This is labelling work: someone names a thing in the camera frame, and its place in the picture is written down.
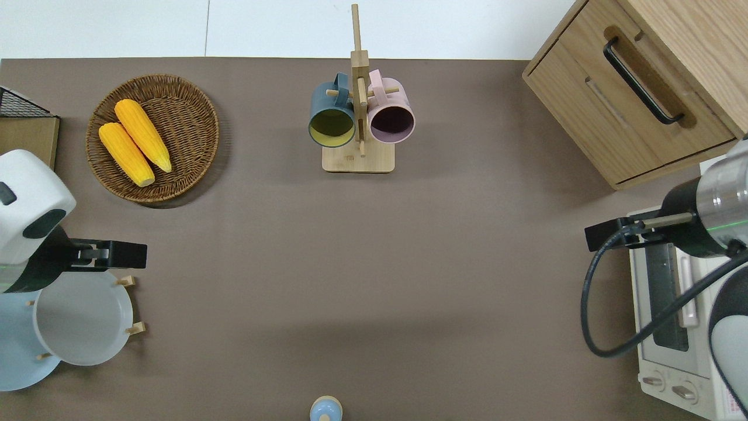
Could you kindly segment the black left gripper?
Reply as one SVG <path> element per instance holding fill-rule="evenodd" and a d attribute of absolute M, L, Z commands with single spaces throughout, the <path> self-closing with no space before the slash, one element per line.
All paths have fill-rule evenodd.
<path fill-rule="evenodd" d="M 109 269 L 145 269 L 148 245 L 117 240 L 73 240 L 69 271 L 104 272 Z"/>

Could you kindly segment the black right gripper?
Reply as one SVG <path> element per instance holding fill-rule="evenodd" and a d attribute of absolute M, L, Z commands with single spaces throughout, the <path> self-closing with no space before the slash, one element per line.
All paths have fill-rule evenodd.
<path fill-rule="evenodd" d="M 615 232 L 621 230 L 623 227 L 630 226 L 634 223 L 631 218 L 614 218 L 605 221 L 604 223 L 598 223 L 594 226 L 585 227 L 585 238 L 587 241 L 587 248 L 589 251 L 598 251 L 602 248 L 603 244 L 613 235 Z M 612 243 L 610 248 L 613 250 L 620 249 L 623 247 L 629 250 L 636 250 L 646 246 L 646 243 L 637 234 L 625 234 L 619 240 Z"/>

